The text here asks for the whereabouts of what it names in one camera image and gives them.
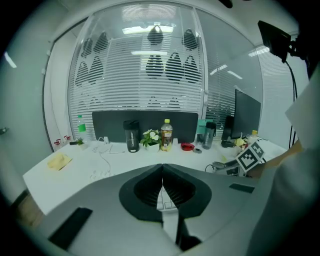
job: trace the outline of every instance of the water bottle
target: water bottle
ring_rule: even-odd
[[[86,129],[86,124],[84,122],[84,120],[82,119],[82,114],[78,115],[78,131],[80,133],[80,138],[83,139],[84,143],[88,143],[89,142],[89,138],[88,138],[88,132]]]
[[[205,125],[205,132],[204,132],[204,141],[202,147],[205,150],[211,148],[212,141],[214,140],[214,136],[216,135],[216,124],[214,122],[207,122]]]

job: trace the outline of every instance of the red object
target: red object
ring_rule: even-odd
[[[191,143],[181,143],[181,148],[183,151],[191,151],[195,148],[195,145]]]

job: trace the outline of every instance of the computer monitor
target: computer monitor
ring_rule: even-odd
[[[235,113],[231,138],[237,139],[258,130],[261,103],[244,92],[235,90]]]

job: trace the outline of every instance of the floor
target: floor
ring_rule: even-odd
[[[23,225],[31,227],[32,229],[35,229],[44,217],[44,214],[30,194],[28,194],[21,203],[13,209],[13,214]]]

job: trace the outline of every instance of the yellow paper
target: yellow paper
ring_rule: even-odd
[[[71,160],[72,159],[69,156],[59,152],[47,163],[47,165],[49,168],[59,171],[63,167],[65,167]]]

